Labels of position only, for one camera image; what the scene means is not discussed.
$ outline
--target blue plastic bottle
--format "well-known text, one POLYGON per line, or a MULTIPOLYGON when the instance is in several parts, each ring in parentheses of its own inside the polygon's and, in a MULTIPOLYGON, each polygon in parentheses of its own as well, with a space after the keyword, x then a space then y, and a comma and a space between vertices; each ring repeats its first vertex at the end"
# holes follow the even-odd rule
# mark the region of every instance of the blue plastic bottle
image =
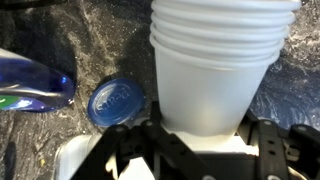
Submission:
POLYGON ((0 49, 0 109, 47 112, 72 103, 75 85, 64 74, 0 49))

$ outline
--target black granite surface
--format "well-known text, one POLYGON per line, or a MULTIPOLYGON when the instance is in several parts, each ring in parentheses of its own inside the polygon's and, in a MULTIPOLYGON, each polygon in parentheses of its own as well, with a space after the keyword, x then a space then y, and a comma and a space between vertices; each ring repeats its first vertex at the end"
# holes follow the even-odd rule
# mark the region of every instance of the black granite surface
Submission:
MULTIPOLYGON (((149 0, 74 0, 0 11, 0 47, 35 59, 77 82, 74 103, 45 114, 0 112, 0 180, 51 179, 56 150, 72 137, 103 132, 86 106, 101 83, 128 77, 157 99, 155 61, 148 41, 149 0)), ((282 127, 320 130, 320 2, 305 1, 281 58, 270 66, 252 102, 259 117, 282 127)))

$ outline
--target bottle label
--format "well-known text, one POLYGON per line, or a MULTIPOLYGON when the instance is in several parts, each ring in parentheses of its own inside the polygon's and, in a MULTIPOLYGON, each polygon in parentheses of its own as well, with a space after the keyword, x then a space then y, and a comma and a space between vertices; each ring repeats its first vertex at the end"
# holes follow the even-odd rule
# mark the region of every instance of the bottle label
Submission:
POLYGON ((41 110, 46 105, 34 98, 17 96, 0 96, 1 110, 41 110))
POLYGON ((0 96, 0 109, 9 106, 19 100, 16 96, 0 96))

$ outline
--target blue bottle cap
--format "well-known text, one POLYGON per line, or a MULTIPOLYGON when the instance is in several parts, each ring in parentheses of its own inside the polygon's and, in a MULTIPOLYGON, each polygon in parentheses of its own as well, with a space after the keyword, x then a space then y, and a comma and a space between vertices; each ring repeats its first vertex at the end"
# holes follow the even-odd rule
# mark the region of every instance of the blue bottle cap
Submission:
POLYGON ((120 78, 107 82, 91 96, 88 115, 99 126, 112 126, 131 120, 144 107, 142 88, 134 81, 120 78))

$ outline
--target plastic cup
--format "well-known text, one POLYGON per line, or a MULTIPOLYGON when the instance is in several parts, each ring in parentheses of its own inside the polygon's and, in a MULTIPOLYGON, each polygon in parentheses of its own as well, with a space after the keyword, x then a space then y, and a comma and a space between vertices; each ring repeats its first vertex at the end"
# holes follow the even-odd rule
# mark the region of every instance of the plastic cup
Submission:
POLYGON ((184 55, 153 36, 162 123, 170 131, 232 137, 268 68, 258 62, 221 62, 184 55))
POLYGON ((159 32, 183 41, 202 39, 223 42, 265 42, 279 41, 289 34, 288 27, 283 29, 282 31, 270 34, 237 34, 225 31, 210 31, 205 29, 199 29, 197 27, 187 27, 170 23, 166 20, 157 17, 154 13, 151 15, 151 19, 156 24, 156 28, 159 30, 159 32))
POLYGON ((200 25, 200 26, 222 26, 222 27, 278 27, 291 24, 295 20, 295 16, 292 12, 289 12, 286 16, 278 18, 248 18, 237 16, 219 16, 212 13, 200 13, 193 11, 185 11, 174 9, 166 6, 152 3, 152 8, 156 12, 158 17, 172 21, 178 24, 184 24, 188 26, 200 25))
POLYGON ((63 144, 55 156, 56 180, 69 180, 94 148, 101 135, 80 135, 63 144))
POLYGON ((199 6, 203 9, 234 12, 288 12, 301 7, 300 0, 157 0, 157 2, 169 7, 179 6, 186 10, 190 10, 192 6, 199 6))
POLYGON ((181 52, 187 55, 193 55, 205 59, 211 59, 213 57, 221 57, 224 61, 254 61, 260 60, 258 57, 269 57, 275 52, 280 51, 284 46, 284 40, 280 40, 278 44, 270 47, 259 48, 259 49, 237 49, 237 48, 224 48, 219 46, 205 46, 196 43, 187 43, 178 39, 171 38, 165 34, 160 33, 154 26, 151 24, 151 32, 157 39, 157 41, 166 46, 169 49, 181 52))

